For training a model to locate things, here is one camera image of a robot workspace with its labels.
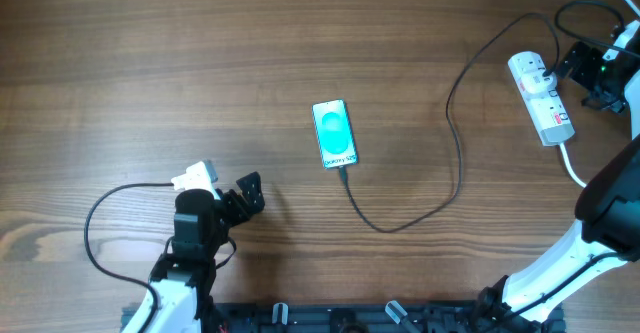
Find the white power strip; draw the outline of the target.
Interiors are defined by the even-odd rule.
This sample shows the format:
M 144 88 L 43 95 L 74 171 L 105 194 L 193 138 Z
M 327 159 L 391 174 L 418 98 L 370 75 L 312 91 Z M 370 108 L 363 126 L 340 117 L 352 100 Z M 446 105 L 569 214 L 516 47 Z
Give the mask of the white power strip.
M 560 96 L 555 89 L 539 95 L 523 93 L 519 81 L 523 73 L 543 70 L 546 66 L 539 54 L 525 51 L 512 56 L 509 70 L 523 99 L 527 112 L 543 146 L 559 146 L 574 136 L 575 130 Z

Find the blue Galaxy smartphone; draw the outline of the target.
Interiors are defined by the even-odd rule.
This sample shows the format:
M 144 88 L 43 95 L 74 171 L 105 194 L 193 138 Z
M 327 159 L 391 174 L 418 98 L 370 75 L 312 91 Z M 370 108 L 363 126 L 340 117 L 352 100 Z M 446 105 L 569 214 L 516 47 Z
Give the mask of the blue Galaxy smartphone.
M 346 103 L 342 99 L 311 107 L 322 166 L 333 169 L 358 163 Z

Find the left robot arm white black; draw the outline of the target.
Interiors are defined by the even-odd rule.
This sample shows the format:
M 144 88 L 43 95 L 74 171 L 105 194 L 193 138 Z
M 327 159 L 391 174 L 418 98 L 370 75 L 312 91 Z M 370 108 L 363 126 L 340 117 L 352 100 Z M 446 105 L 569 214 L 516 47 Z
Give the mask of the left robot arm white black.
M 148 294 L 124 332 L 224 332 L 227 324 L 211 297 L 216 273 L 224 264 L 215 260 L 221 246 L 234 241 L 229 230 L 264 209 L 261 177 L 252 172 L 236 181 L 238 191 L 214 193 L 188 189 L 175 199 L 171 251 L 153 266 Z

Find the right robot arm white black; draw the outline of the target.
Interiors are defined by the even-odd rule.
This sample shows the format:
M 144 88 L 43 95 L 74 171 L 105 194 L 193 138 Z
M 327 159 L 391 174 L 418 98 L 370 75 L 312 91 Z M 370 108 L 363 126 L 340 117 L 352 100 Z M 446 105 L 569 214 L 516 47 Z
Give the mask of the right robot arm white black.
M 581 287 L 639 258 L 639 69 L 625 74 L 617 47 L 600 54 L 581 42 L 554 73 L 531 51 L 512 56 L 508 67 L 545 145 L 563 148 L 574 133 L 556 92 L 567 72 L 594 92 L 613 80 L 614 94 L 631 111 L 632 141 L 584 184 L 568 231 L 527 268 L 481 292 L 468 316 L 475 332 L 538 332 Z

